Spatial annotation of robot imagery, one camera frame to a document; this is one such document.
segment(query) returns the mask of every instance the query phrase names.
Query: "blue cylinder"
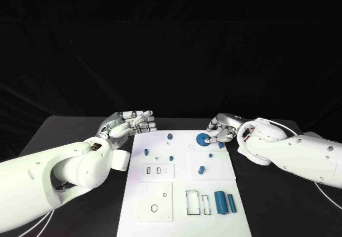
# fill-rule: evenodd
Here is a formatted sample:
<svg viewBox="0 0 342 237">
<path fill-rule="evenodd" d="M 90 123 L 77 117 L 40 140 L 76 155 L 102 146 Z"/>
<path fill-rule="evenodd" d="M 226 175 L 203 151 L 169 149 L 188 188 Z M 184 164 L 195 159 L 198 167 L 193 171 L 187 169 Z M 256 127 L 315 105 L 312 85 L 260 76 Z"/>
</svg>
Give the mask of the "blue cylinder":
<svg viewBox="0 0 342 237">
<path fill-rule="evenodd" d="M 226 193 L 224 193 L 224 191 L 217 191 L 217 192 L 214 192 L 214 195 L 216 195 L 219 214 L 226 215 L 229 213 Z"/>
<path fill-rule="evenodd" d="M 234 200 L 233 200 L 233 195 L 232 194 L 229 194 L 229 201 L 230 201 L 232 212 L 236 213 L 237 212 L 237 208 L 236 208 L 236 204 L 234 204 Z"/>
<path fill-rule="evenodd" d="M 198 144 L 206 147 L 208 146 L 211 143 L 206 143 L 206 139 L 210 138 L 211 136 L 206 133 L 200 133 L 198 136 L 197 136 L 197 142 Z"/>
<path fill-rule="evenodd" d="M 203 166 L 203 167 L 200 167 L 198 173 L 200 173 L 200 174 L 204 174 L 204 172 L 206 172 L 206 167 Z"/>
</svg>

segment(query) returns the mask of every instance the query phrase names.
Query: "table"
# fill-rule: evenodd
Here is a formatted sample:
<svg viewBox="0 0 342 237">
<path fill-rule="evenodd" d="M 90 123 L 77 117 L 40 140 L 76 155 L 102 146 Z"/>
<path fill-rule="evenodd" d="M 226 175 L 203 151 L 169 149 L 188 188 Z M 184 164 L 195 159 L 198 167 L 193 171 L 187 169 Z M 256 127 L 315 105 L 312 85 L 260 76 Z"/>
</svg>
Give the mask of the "table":
<svg viewBox="0 0 342 237">
<path fill-rule="evenodd" d="M 105 119 L 50 117 L 21 155 L 84 141 L 96 135 Z M 159 130 L 203 130 L 210 121 L 211 119 L 203 118 L 156 118 Z M 278 122 L 299 131 L 294 121 Z M 122 149 L 131 152 L 132 146 L 133 138 Z M 253 236 L 342 236 L 342 210 L 327 200 L 315 183 L 282 171 L 273 164 L 255 164 L 237 152 L 236 141 L 227 143 L 227 149 Z M 126 179 L 128 171 L 112 170 L 103 185 L 57 209 L 41 236 L 115 237 Z M 327 186 L 322 188 L 331 198 L 342 203 L 342 190 Z M 37 222 L 2 233 L 0 237 L 18 237 Z M 45 221 L 27 236 L 35 237 L 44 225 Z"/>
</svg>

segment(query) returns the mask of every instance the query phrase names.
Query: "hole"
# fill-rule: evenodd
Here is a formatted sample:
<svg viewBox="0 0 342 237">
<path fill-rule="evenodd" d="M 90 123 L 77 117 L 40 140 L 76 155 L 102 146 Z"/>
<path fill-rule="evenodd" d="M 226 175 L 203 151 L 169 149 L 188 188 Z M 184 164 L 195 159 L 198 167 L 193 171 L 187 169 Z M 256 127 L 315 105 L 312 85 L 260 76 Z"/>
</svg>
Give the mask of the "hole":
<svg viewBox="0 0 342 237">
<path fill-rule="evenodd" d="M 159 210 L 159 206 L 155 204 L 152 205 L 152 212 L 156 212 Z"/>
</svg>

